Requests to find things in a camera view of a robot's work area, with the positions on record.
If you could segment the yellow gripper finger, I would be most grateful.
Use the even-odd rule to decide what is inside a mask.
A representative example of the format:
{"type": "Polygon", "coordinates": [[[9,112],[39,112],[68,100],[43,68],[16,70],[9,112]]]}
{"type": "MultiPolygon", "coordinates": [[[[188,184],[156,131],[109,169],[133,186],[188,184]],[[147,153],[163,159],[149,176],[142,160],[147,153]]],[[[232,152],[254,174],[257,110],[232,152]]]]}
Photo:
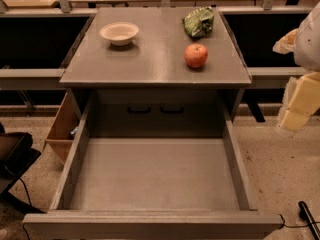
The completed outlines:
{"type": "Polygon", "coordinates": [[[274,44],[272,50],[279,54],[288,54],[290,52],[293,52],[297,32],[297,29],[293,29],[290,32],[288,32],[285,36],[283,36],[274,44]]]}
{"type": "Polygon", "coordinates": [[[286,85],[283,106],[279,111],[279,128],[297,132],[320,108],[320,73],[291,77],[286,85]]]}

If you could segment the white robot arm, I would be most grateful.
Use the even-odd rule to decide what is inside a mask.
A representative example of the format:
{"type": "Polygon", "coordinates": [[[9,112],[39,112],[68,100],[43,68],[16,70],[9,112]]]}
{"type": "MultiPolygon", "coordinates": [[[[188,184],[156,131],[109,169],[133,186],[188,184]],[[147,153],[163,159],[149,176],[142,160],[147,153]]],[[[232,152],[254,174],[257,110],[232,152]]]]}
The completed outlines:
{"type": "Polygon", "coordinates": [[[320,3],[297,29],[275,43],[273,51],[292,52],[294,62],[307,70],[299,79],[289,79],[278,114],[277,132],[293,136],[320,108],[320,3]]]}

